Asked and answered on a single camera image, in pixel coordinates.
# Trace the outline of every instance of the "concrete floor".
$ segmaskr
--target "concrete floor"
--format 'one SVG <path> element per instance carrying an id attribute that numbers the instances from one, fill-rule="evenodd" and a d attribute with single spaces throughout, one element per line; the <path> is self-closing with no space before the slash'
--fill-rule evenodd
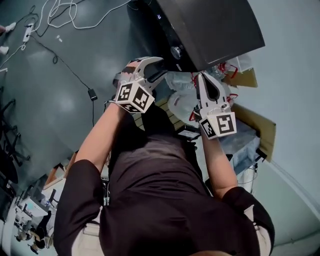
<path id="1" fill-rule="evenodd" d="M 36 5 L 34 12 L 40 16 L 44 2 L 0 1 L 0 24 L 6 26 L 19 20 L 32 5 Z M 86 0 L 78 5 L 75 23 L 81 27 L 92 26 L 108 10 L 124 2 Z M 44 8 L 40 34 L 47 27 L 48 12 L 53 4 L 50 0 Z M 68 19 L 66 11 L 54 24 L 60 25 Z M 0 44 L 10 47 L 9 55 L 23 44 L 25 30 L 24 21 L 21 21 L 12 33 L 0 38 Z M 112 86 L 115 74 L 130 60 L 148 55 L 135 39 L 126 6 L 112 11 L 96 28 L 77 30 L 72 24 L 50 27 L 38 40 L 61 56 L 95 90 L 98 96 L 94 102 L 95 122 L 103 113 L 104 101 L 116 92 Z M 2 102 L 16 99 L 16 106 L 7 112 L 7 118 L 21 133 L 18 150 L 31 155 L 29 162 L 17 168 L 18 185 L 22 189 L 77 151 L 92 128 L 93 108 L 87 89 L 61 61 L 53 64 L 53 57 L 31 38 L 25 50 L 4 65 L 8 68 L 7 74 L 0 73 L 0 85 L 4 86 Z M 158 98 L 169 94 L 165 84 L 157 91 Z"/>

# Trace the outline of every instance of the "white cable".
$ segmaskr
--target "white cable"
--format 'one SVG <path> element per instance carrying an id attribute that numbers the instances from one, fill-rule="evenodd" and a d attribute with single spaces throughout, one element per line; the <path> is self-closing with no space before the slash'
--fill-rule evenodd
<path id="1" fill-rule="evenodd" d="M 43 18 L 43 11 L 44 11 L 45 5 L 47 4 L 48 1 L 49 1 L 49 0 L 46 0 L 45 3 L 44 3 L 44 5 L 42 6 L 42 9 L 41 9 L 41 17 L 40 17 L 40 22 L 39 22 L 38 27 L 35 28 L 34 30 L 32 30 L 31 32 L 37 31 L 38 28 L 40 27 L 41 21 L 42 21 L 42 18 Z M 123 3 L 123 4 L 121 4 L 121 5 L 119 5 L 119 6 L 115 7 L 115 8 L 110 9 L 110 10 L 102 17 L 102 19 L 101 19 L 96 25 L 93 25 L 93 26 L 84 26 L 84 27 L 77 27 L 76 24 L 75 24 L 75 22 L 74 22 L 74 20 L 75 20 L 75 18 L 76 18 L 76 16 L 77 16 L 77 12 L 78 12 L 78 5 L 77 5 L 76 3 L 74 3 L 73 1 L 74 1 L 74 0 L 71 0 L 71 2 L 61 3 L 61 0 L 55 0 L 55 1 L 54 1 L 54 4 L 53 4 L 53 6 L 52 6 L 52 8 L 51 8 L 51 10 L 50 10 L 50 12 L 49 12 L 49 14 L 48 14 L 47 24 L 48 24 L 49 26 L 54 27 L 54 28 L 57 28 L 57 29 L 58 29 L 58 28 L 61 28 L 62 26 L 66 25 L 66 24 L 68 24 L 68 23 L 72 23 L 72 24 L 73 24 L 73 27 L 74 27 L 75 29 L 77 29 L 77 30 L 93 29 L 93 28 L 95 28 L 96 26 L 98 26 L 98 25 L 105 19 L 105 17 L 106 17 L 109 13 L 111 13 L 112 11 L 114 11 L 114 10 L 120 8 L 120 7 L 125 6 L 125 5 L 128 4 L 131 0 L 128 0 L 128 1 L 126 1 L 125 3 Z M 55 16 L 55 14 L 57 13 L 59 7 L 60 7 L 60 6 L 66 6 L 66 5 L 70 5 L 70 7 L 69 7 L 69 17 L 70 17 L 70 20 L 68 20 L 67 22 L 65 22 L 65 23 L 63 23 L 63 24 L 61 24 L 61 25 L 53 25 L 53 24 L 51 24 L 50 19 Z M 72 10 L 73 10 L 73 7 L 75 7 L 74 15 L 72 15 L 72 13 L 71 13 Z"/>
<path id="2" fill-rule="evenodd" d="M 6 64 L 6 62 L 7 62 L 8 60 L 10 60 L 10 58 L 11 58 L 13 55 L 15 55 L 15 54 L 20 50 L 20 48 L 21 48 L 21 50 L 23 51 L 23 50 L 26 48 L 26 43 L 24 43 L 23 45 L 19 46 L 18 49 L 16 49 L 16 51 L 15 51 L 14 53 L 12 53 L 12 54 L 10 55 L 10 57 L 7 58 L 7 59 L 4 61 L 4 63 L 2 63 L 2 65 L 0 66 L 0 69 L 3 67 L 4 64 Z"/>

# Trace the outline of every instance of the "knob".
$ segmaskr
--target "knob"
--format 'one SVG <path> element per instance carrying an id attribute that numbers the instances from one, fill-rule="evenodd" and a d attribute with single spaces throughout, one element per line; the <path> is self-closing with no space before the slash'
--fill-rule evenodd
<path id="1" fill-rule="evenodd" d="M 182 57 L 182 50 L 180 47 L 176 46 L 176 47 L 171 47 L 171 54 L 173 55 L 173 57 L 176 60 L 180 60 Z"/>

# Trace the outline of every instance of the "electrical outlet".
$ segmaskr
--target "electrical outlet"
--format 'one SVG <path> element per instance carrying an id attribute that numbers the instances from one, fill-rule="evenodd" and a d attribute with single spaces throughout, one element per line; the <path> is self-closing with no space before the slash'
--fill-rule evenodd
<path id="1" fill-rule="evenodd" d="M 24 38 L 23 38 L 23 42 L 26 43 L 29 41 L 30 39 L 30 35 L 31 35 L 31 31 L 34 29 L 35 24 L 30 23 L 27 27 L 26 27 L 26 31 L 24 34 Z"/>

